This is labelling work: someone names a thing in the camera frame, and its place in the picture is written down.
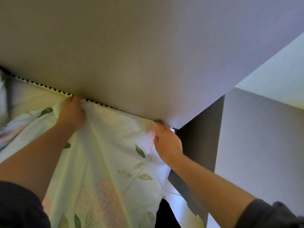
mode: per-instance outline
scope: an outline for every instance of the white tile floor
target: white tile floor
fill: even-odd
[[[167,202],[182,228],[203,228],[203,221],[195,216],[187,206],[184,198],[177,192],[173,185],[167,180],[165,188]]]

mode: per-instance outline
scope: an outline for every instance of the person's right arm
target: person's right arm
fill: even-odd
[[[188,184],[221,228],[234,228],[256,198],[183,155],[181,141],[169,126],[156,122],[155,127],[160,158]]]

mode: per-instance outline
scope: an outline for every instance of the person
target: person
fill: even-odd
[[[55,126],[0,164],[0,227],[51,227],[41,202],[66,142],[86,123],[81,99],[67,98]],[[169,126],[156,122],[155,127],[160,158],[188,184],[221,228],[304,227],[304,219],[284,204],[271,206],[187,158]]]

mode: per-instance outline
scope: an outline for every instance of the black sleeve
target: black sleeve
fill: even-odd
[[[272,206],[261,199],[250,203],[235,228],[304,228],[304,218],[295,216],[283,203]]]
[[[19,185],[0,181],[0,227],[51,228],[39,198]]]

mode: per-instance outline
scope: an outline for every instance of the forearm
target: forearm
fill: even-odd
[[[221,228],[233,228],[254,196],[184,155],[170,166],[202,201]]]
[[[57,166],[61,152],[74,129],[56,124],[0,164],[0,180],[33,191],[42,201]]]

